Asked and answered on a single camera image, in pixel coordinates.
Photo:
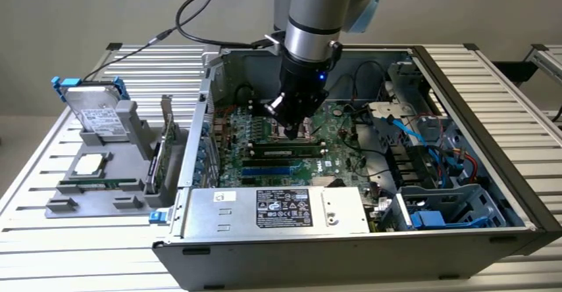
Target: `motherboard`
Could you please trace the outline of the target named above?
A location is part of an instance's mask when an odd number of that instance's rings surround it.
[[[271,117],[252,115],[251,107],[219,109],[215,118],[222,164],[219,187],[335,183],[369,190],[361,152],[342,140],[343,134],[354,140],[345,111],[345,105],[325,103],[316,114],[304,119],[298,138],[288,140],[283,126]]]

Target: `barcode label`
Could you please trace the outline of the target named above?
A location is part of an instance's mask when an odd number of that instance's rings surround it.
[[[83,109],[82,114],[91,129],[102,137],[124,135],[122,120],[116,116],[115,109]]]

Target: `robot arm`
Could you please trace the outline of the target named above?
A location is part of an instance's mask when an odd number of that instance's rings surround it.
[[[343,46],[338,42],[342,29],[353,28],[355,19],[367,24],[374,9],[371,0],[291,0],[282,41],[280,90],[266,108],[286,128],[290,139],[296,137],[303,119],[311,116],[326,100],[327,74],[334,68]],[[365,12],[371,13],[365,21]]]

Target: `gray wall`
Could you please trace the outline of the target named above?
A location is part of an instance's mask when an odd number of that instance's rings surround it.
[[[111,41],[144,43],[172,26],[183,0],[0,0],[0,114],[55,115],[54,75],[83,76]],[[369,32],[354,43],[463,43],[493,59],[517,60],[531,43],[562,43],[562,0],[382,0]],[[190,31],[254,41],[271,30],[272,0],[214,0]],[[167,43],[190,43],[171,36]],[[531,98],[562,89],[539,79]]]

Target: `green circuit board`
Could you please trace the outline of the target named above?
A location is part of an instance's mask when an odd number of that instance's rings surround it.
[[[224,113],[216,119],[219,122],[215,122],[215,129],[219,128],[222,133],[220,187],[322,185],[330,178],[342,179],[347,186],[361,189],[369,187],[369,179],[354,174],[346,165],[347,159],[353,164],[358,162],[361,153],[347,147],[338,137],[338,130],[346,119],[343,106],[335,103],[323,104],[316,114],[304,120],[298,138],[292,141],[283,135],[283,127],[272,118],[251,116],[244,107],[224,108],[222,111]],[[349,121],[342,129],[350,131]],[[276,155],[274,160],[256,161],[248,155],[248,143],[280,145],[283,147],[278,148],[282,150],[279,153],[287,151],[292,153],[292,157]],[[320,149],[325,150],[320,157],[303,156],[315,154]]]

